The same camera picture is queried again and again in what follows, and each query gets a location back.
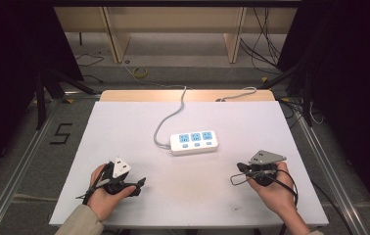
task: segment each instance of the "metal rail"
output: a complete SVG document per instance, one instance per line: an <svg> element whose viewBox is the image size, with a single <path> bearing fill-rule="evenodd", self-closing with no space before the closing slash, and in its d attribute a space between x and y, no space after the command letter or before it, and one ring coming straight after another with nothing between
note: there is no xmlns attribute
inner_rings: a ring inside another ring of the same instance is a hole
<svg viewBox="0 0 370 235"><path fill-rule="evenodd" d="M347 191L341 183L338 175L335 173L325 151L323 150L322 145L319 142L318 137L316 136L312 127L309 127L303 117L300 117L297 114L297 118L300 119L301 129L310 144L310 147L313 150L313 153L319 162L323 173L328 181L329 186L331 187L336 200L338 201L339 207L344 214L344 217L350 227L350 230L353 234L369 234L365 225L362 223L362 219L353 205L352 200L350 199Z"/></svg>
<svg viewBox="0 0 370 235"><path fill-rule="evenodd" d="M48 129L51 120L53 119L54 113L61 105L61 100L53 100L50 104L47 118L44 124L41 126L39 130L36 130L34 136L32 137L31 142L29 143L28 147L23 154L22 159L20 160L17 168L15 169L14 173L11 176L8 184L6 185L5 189L0 195L0 223L2 221L3 216L6 213L11 201L17 192L18 188L21 185L21 182L25 176L25 173L32 162L32 159L36 155L36 152L40 146L42 139L45 136L45 132Z"/></svg>

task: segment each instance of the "sleeve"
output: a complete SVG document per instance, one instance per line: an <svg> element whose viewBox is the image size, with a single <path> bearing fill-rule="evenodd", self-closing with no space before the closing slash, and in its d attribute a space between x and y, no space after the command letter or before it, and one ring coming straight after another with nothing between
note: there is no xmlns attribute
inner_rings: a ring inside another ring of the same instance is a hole
<svg viewBox="0 0 370 235"><path fill-rule="evenodd" d="M103 232L103 224L96 213L88 206L78 206L66 219L56 235L99 235Z"/></svg>
<svg viewBox="0 0 370 235"><path fill-rule="evenodd" d="M323 233L316 230L316 231L309 233L308 235L323 235Z"/></svg>

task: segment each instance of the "left hand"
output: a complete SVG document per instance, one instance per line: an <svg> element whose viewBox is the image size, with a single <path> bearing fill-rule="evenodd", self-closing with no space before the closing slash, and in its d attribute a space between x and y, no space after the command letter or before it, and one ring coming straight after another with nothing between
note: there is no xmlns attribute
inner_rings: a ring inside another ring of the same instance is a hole
<svg viewBox="0 0 370 235"><path fill-rule="evenodd" d="M90 185L94 183L104 166L105 164L102 164L93 171L93 173L91 174ZM111 195L108 194L105 189L98 188L93 193L93 195L91 195L87 206L90 207L90 209L97 214L97 217L102 222L110 216L117 204L122 199L129 196L135 189L135 186L130 186L123 189L118 194Z"/></svg>

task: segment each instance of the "power strip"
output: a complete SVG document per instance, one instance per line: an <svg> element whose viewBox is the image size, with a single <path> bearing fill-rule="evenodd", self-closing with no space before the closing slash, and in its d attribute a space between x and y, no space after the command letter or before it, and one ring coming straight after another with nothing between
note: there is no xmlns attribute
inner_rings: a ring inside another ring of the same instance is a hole
<svg viewBox="0 0 370 235"><path fill-rule="evenodd" d="M170 153L174 156L213 152L217 147L218 141L212 130L170 136Z"/></svg>

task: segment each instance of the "right hand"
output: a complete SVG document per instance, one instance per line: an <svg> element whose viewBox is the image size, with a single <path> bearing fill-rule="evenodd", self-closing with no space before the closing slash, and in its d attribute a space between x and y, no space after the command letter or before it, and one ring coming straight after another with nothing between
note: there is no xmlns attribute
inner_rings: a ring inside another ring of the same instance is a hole
<svg viewBox="0 0 370 235"><path fill-rule="evenodd" d="M277 162L277 169L284 170L289 173L286 163ZM288 187L293 189L293 181L284 172L277 171L277 180L286 184ZM296 211L293 194L282 187L280 184L273 182L272 184L264 187L255 182L252 178L248 179L250 186L258 193L267 207L277 214L285 212Z"/></svg>

